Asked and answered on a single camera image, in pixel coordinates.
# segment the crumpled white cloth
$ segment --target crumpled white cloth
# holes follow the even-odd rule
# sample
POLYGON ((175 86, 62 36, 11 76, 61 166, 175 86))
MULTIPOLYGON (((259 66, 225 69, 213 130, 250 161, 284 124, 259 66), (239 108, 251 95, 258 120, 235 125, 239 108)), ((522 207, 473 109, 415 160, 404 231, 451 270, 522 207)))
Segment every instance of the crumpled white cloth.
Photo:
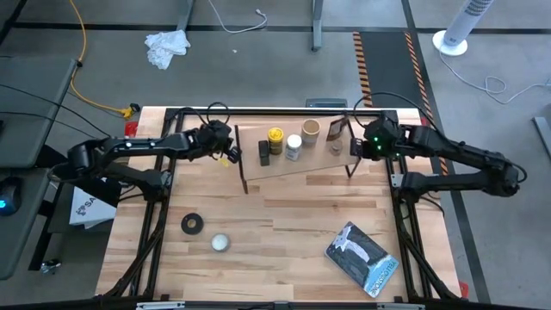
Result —
POLYGON ((145 44, 149 47, 147 60, 162 70, 169 67, 172 56, 185 55, 187 48, 191 47, 183 30, 149 34, 145 44))

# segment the gray concrete floor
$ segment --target gray concrete floor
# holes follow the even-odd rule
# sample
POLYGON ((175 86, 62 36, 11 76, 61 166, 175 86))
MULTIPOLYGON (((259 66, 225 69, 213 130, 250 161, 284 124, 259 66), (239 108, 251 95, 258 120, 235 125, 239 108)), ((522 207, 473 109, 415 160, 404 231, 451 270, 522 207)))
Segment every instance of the gray concrete floor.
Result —
MULTIPOLYGON (((218 25, 205 1, 191 23, 218 25)), ((418 27, 445 28, 462 1, 410 0, 418 27)), ((0 19, 15 0, 0 0, 0 19)), ((90 23, 176 24, 177 0, 76 1, 90 23)), ((306 26, 309 0, 217 0, 220 13, 232 25, 257 22, 253 11, 269 15, 270 25, 306 26)), ((547 0, 498 0, 480 28, 551 28, 547 0)), ((324 23, 346 27, 404 27, 400 0, 326 0, 324 23)), ((75 22, 66 0, 29 0, 20 22, 75 22)), ((339 97, 354 102, 360 95, 352 36, 325 33, 324 47, 310 52, 309 33, 256 32, 229 35, 189 32, 192 47, 185 57, 174 58, 169 70, 159 71, 146 60, 145 36, 140 31, 89 31, 89 51, 79 72, 79 90, 94 100, 116 107, 130 102, 142 105, 207 105, 221 100, 232 106, 302 107, 308 97, 339 97)), ((81 47, 77 30, 13 29, 0 46, 0 55, 66 55, 77 57, 81 47)), ((533 90, 510 105, 501 106, 486 94, 468 88, 451 75, 437 57, 430 35, 420 35, 424 60, 446 134, 504 153, 523 165, 529 180, 509 199, 481 193, 463 195, 492 302, 548 308, 551 303, 551 199, 545 191, 551 171, 530 118, 548 112, 548 90, 533 90)), ((475 83, 486 75, 505 79, 513 94, 528 84, 550 78, 549 36, 489 35, 469 37, 466 55, 451 59, 453 67, 475 83)), ((124 122, 67 96, 64 105, 79 111, 114 135, 122 135, 124 122)), ((72 115, 58 119, 92 133, 72 115)), ((86 138, 55 125, 48 144, 61 152, 86 138)), ((459 172, 466 167, 456 166, 459 172)), ((460 280, 472 283, 454 210, 444 196, 446 223, 460 280)), ((37 220, 33 238, 42 223, 37 220)), ((85 298, 94 294, 106 235, 71 235, 54 242, 50 257, 65 266, 55 276, 28 272, 30 250, 21 268, 0 282, 0 304, 85 298)))

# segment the black tape roll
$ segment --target black tape roll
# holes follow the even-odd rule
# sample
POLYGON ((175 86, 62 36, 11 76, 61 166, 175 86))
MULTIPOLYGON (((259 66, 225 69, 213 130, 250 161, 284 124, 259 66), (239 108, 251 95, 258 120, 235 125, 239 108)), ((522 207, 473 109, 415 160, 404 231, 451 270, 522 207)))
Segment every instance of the black tape roll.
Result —
POLYGON ((188 214, 182 219, 182 230, 184 233, 196 235, 203 230, 203 218, 199 214, 188 214))

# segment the white bottle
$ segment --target white bottle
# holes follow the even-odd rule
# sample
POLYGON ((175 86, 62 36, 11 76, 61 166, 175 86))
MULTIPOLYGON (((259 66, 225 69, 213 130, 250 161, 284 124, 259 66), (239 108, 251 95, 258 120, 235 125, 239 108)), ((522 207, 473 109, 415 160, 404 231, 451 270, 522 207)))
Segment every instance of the white bottle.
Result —
POLYGON ((298 134, 291 134, 287 138, 287 146, 285 147, 285 157, 297 161, 300 155, 300 147, 302 146, 302 138, 298 134))

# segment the black desk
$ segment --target black desk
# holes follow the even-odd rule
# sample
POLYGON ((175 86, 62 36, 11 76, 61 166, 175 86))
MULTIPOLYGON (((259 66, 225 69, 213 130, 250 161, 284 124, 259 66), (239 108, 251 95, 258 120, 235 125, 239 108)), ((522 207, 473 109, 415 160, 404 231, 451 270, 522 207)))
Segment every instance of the black desk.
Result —
MULTIPOLYGON (((0 280, 11 277, 39 213, 48 187, 47 169, 14 170, 14 177, 22 177, 22 205, 11 216, 0 217, 0 280)), ((9 176, 0 172, 0 180, 9 176)))
MULTIPOLYGON (((76 61, 68 58, 2 58, 0 84, 61 103, 76 61)), ((0 111, 44 115, 55 119, 59 107, 0 86, 0 111)), ((0 168, 30 168, 39 157, 52 122, 34 116, 3 115, 0 133, 0 168)))

